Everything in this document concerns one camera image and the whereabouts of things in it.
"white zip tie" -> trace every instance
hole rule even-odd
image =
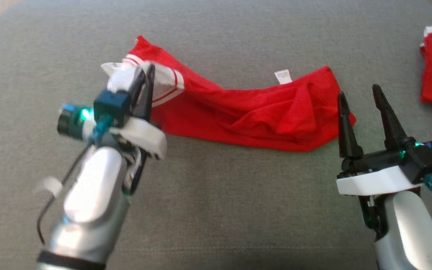
[[[55,178],[54,176],[48,176],[41,180],[38,188],[36,188],[36,191],[39,192],[41,190],[48,190],[53,193],[53,196],[55,198],[57,198],[58,195],[61,193],[62,189],[63,185],[57,178]]]

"black band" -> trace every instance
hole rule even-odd
[[[67,257],[43,250],[39,253],[38,263],[65,267],[74,270],[105,270],[106,264],[96,263],[88,260]]]

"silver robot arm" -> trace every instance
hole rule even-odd
[[[336,180],[341,195],[357,196],[365,225],[374,230],[380,270],[432,270],[432,219],[420,198],[432,191],[432,141],[406,136],[381,88],[373,95],[381,112],[386,150],[364,154],[339,96],[339,149],[344,158]]]
[[[87,142],[91,149],[77,182],[64,200],[62,218],[45,243],[39,226],[52,198],[38,219],[45,248],[39,270],[103,270],[112,253],[147,157],[164,159],[165,134],[150,123],[154,66],[136,69],[128,89],[105,89],[93,108],[65,104],[58,132]],[[78,157],[73,169],[82,159]]]
[[[129,207],[122,190],[127,174],[125,158],[114,148],[98,148],[89,157],[39,256],[39,270],[104,268]]]

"gray fabric surface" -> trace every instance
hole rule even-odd
[[[329,65],[358,118],[365,151],[384,147],[371,85],[406,132],[432,140],[419,102],[425,0],[27,0],[0,19],[0,269],[31,269],[41,248],[34,193],[83,144],[56,133],[58,108],[90,104],[138,34],[231,88],[276,84]],[[356,198],[338,194],[337,142],[307,153],[168,135],[149,162],[109,269],[376,269]],[[423,192],[432,215],[432,196]],[[60,216],[53,207],[48,234]]]

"white tag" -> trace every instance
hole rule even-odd
[[[290,71],[287,69],[277,71],[274,73],[274,75],[276,75],[276,79],[278,80],[279,84],[287,84],[293,82],[293,80],[291,80]]]

